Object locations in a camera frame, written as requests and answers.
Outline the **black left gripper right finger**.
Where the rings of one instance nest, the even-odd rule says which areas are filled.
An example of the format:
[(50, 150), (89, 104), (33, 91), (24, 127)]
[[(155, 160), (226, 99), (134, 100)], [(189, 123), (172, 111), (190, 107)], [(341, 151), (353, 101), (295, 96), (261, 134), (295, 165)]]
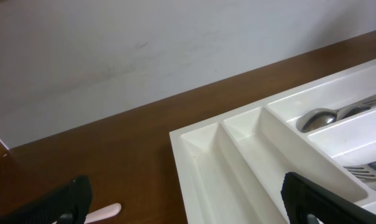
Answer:
[(376, 224), (376, 214), (296, 172), (285, 174), (281, 196), (291, 224)]

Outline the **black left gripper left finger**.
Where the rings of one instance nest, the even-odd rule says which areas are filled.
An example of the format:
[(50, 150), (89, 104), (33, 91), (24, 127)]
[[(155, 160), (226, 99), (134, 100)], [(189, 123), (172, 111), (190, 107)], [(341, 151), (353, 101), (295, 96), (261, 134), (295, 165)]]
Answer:
[(0, 217), (0, 224), (84, 224), (92, 199), (89, 178), (80, 175), (31, 203)]

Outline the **silver fork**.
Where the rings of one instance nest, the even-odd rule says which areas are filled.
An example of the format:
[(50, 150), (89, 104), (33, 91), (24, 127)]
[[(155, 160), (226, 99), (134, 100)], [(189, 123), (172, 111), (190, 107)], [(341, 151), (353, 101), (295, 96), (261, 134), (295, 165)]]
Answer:
[(358, 179), (376, 181), (376, 161), (358, 166), (344, 166), (344, 168)]

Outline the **large silver spoon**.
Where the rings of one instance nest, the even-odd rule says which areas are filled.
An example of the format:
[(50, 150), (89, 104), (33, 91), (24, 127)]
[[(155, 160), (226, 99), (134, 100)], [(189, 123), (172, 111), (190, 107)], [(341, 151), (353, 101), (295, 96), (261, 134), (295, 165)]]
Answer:
[(376, 99), (373, 100), (362, 100), (361, 102), (353, 103), (351, 105), (347, 105), (341, 108), (337, 112), (336, 120), (340, 121), (342, 119), (348, 118), (355, 114), (359, 114), (361, 112), (367, 111), (376, 107)]
[[(373, 100), (376, 99), (376, 95), (370, 96), (368, 98), (365, 98), (363, 100)], [(322, 128), (324, 126), (327, 126), (329, 124), (337, 122), (337, 112), (340, 110), (332, 110), (329, 108), (316, 108), (309, 112), (307, 112), (305, 115), (300, 117), (296, 122), (296, 128), (301, 133), (308, 133), (310, 131), (313, 131), (318, 128)]]

